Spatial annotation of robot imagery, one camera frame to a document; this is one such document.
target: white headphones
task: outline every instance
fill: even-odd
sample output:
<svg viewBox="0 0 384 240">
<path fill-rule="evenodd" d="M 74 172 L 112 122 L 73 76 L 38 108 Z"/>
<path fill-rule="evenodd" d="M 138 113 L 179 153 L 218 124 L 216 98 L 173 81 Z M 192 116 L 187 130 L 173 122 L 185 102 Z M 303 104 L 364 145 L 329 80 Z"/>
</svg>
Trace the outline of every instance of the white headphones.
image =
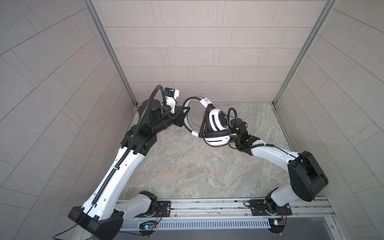
<svg viewBox="0 0 384 240">
<path fill-rule="evenodd" d="M 187 115 L 184 118 L 185 128 L 188 129 L 188 131 L 190 131 L 193 136 L 204 138 L 204 141 L 212 147 L 220 147 L 227 145 L 230 141 L 230 136 L 232 134 L 231 130 L 228 128 L 228 116 L 223 111 L 214 108 L 212 102 L 208 98 L 203 98 L 201 96 L 187 98 L 183 106 L 188 107 L 192 99 L 200 100 L 200 103 L 205 108 L 209 107 L 211 108 L 211 110 L 205 115 L 205 124 L 202 124 L 202 126 L 205 126 L 206 129 L 197 132 L 189 124 Z"/>
</svg>

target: marble floor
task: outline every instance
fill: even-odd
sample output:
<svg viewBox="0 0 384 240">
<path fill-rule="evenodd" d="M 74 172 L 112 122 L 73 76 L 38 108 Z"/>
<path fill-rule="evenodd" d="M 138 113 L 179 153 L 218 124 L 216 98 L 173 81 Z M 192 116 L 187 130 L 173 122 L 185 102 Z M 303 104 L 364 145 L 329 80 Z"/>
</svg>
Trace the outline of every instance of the marble floor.
<svg viewBox="0 0 384 240">
<path fill-rule="evenodd" d="M 214 104 L 227 112 L 237 110 L 248 123 L 248 132 L 267 143 L 289 150 L 269 103 Z M 204 107 L 191 103 L 188 114 L 195 129 L 201 125 Z M 147 190 L 165 198 L 264 197 L 289 182 L 282 168 L 259 157 L 225 147 L 209 147 L 184 127 L 170 126 L 128 180 L 119 199 L 130 199 Z"/>
</svg>

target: tiled wall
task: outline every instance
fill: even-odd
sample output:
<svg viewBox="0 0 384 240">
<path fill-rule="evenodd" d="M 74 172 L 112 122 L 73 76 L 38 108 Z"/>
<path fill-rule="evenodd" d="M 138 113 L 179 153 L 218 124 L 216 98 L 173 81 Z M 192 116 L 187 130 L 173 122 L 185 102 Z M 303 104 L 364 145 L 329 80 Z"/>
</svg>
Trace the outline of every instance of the tiled wall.
<svg viewBox="0 0 384 240">
<path fill-rule="evenodd" d="M 350 240 L 384 239 L 383 12 L 382 0 L 339 0 L 277 104 Z"/>
<path fill-rule="evenodd" d="M 274 100 L 325 1 L 93 1 L 136 99 Z"/>
<path fill-rule="evenodd" d="M 81 0 L 0 1 L 0 239 L 73 225 L 132 110 Z"/>
</svg>

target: white robotic arm link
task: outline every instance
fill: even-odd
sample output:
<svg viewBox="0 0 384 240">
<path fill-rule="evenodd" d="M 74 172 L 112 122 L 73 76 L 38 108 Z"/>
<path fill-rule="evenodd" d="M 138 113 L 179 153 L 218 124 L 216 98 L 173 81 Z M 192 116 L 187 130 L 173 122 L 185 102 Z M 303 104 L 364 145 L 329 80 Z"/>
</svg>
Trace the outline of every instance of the white robotic arm link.
<svg viewBox="0 0 384 240">
<path fill-rule="evenodd" d="M 161 90 L 163 105 L 154 96 Z M 144 159 L 151 146 L 157 141 L 157 133 L 174 124 L 184 126 L 195 137 L 201 137 L 212 147 L 235 143 L 236 149 L 249 155 L 262 157 L 290 174 L 290 184 L 272 190 L 264 201 L 265 210 L 276 215 L 280 207 L 303 199 L 312 201 L 327 184 L 328 180 L 309 152 L 297 153 L 267 144 L 258 137 L 249 135 L 247 123 L 237 117 L 236 110 L 228 113 L 216 109 L 209 99 L 194 96 L 187 98 L 183 106 L 175 106 L 179 91 L 158 85 L 150 98 L 138 108 L 140 118 L 125 135 L 117 156 L 107 174 L 90 198 L 82 205 L 73 207 L 68 217 L 98 237 L 111 240 L 124 221 L 139 214 L 153 216 L 157 209 L 157 197 L 147 191 L 126 202 L 116 204 L 120 193 L 138 164 Z M 188 122 L 189 103 L 197 99 L 205 107 L 199 132 Z M 229 121 L 230 112 L 234 119 Z"/>
</svg>

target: ear cushion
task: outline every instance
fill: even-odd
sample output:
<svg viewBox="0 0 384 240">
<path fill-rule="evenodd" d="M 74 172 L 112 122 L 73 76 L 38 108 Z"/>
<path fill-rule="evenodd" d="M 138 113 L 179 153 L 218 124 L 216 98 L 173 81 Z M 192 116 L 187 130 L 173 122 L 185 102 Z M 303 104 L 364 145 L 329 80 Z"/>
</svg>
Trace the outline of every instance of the ear cushion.
<svg viewBox="0 0 384 240">
<path fill-rule="evenodd" d="M 211 123 L 209 122 L 209 114 L 207 114 L 207 115 L 205 116 L 205 125 L 206 125 L 208 131 L 210 131 L 210 132 L 215 131 L 215 130 L 212 128 Z"/>
<path fill-rule="evenodd" d="M 224 129 L 220 131 L 206 131 L 204 133 L 204 137 L 210 138 L 210 137 L 224 137 L 230 135 L 232 132 L 230 129 Z"/>
</svg>

